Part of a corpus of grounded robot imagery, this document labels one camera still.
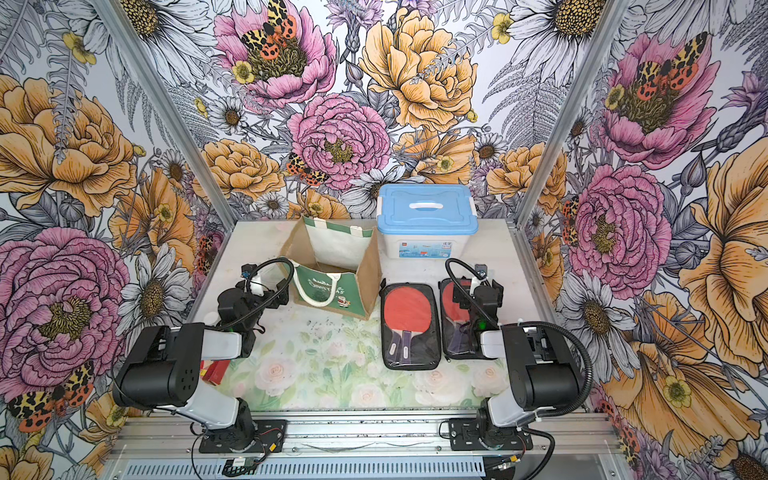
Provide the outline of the green canvas tote bag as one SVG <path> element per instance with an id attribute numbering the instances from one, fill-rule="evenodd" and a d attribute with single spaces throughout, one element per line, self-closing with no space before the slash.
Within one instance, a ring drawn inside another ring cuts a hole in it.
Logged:
<path id="1" fill-rule="evenodd" d="M 299 303 L 362 320 L 372 314 L 382 280 L 376 229 L 304 217 L 280 255 L 294 266 Z"/>

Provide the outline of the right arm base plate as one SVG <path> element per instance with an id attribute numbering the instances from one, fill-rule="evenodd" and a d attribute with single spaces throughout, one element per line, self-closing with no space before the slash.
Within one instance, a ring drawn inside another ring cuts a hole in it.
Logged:
<path id="1" fill-rule="evenodd" d="M 477 418 L 450 418 L 447 437 L 453 451 L 527 451 L 531 436 L 514 427 L 496 427 Z"/>

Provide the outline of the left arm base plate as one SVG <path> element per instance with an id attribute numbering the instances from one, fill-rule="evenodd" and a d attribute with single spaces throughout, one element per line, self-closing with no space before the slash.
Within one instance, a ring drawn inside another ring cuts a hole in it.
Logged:
<path id="1" fill-rule="evenodd" d="M 266 454 L 282 451 L 286 420 L 253 420 L 250 426 L 237 425 L 212 430 L 203 435 L 199 452 L 203 454 Z"/>

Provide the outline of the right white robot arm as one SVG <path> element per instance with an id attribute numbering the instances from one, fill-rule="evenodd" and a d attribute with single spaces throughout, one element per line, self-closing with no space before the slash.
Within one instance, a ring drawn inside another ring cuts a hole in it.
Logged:
<path id="1" fill-rule="evenodd" d="M 584 344 L 550 322 L 504 324 L 498 313 L 504 288 L 484 266 L 445 262 L 439 284 L 443 353 L 455 360 L 501 360 L 508 385 L 486 394 L 474 419 L 448 422 L 455 451 L 529 448 L 531 424 L 574 411 L 587 399 L 594 366 Z"/>

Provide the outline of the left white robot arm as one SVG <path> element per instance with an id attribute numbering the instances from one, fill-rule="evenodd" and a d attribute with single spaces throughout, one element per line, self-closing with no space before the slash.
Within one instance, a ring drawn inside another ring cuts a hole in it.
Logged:
<path id="1" fill-rule="evenodd" d="M 215 447 L 245 451 L 258 438 L 247 402 L 201 379 L 204 361 L 247 358 L 266 309 L 288 303 L 295 267 L 285 257 L 241 266 L 241 280 L 217 299 L 218 322 L 144 328 L 113 381 L 121 407 L 173 412 L 203 426 Z"/>

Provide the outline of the ping pong paddle case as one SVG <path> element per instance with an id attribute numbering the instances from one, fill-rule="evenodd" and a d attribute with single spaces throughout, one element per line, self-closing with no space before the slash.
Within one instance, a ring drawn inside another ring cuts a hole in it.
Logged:
<path id="1" fill-rule="evenodd" d="M 456 284 L 446 278 L 439 284 L 443 353 L 448 359 L 481 359 L 480 347 L 472 331 L 471 313 L 462 304 L 465 297 L 455 293 Z"/>
<path id="2" fill-rule="evenodd" d="M 384 366 L 393 371 L 429 371 L 441 358 L 439 309 L 424 283 L 387 283 L 379 290 Z"/>

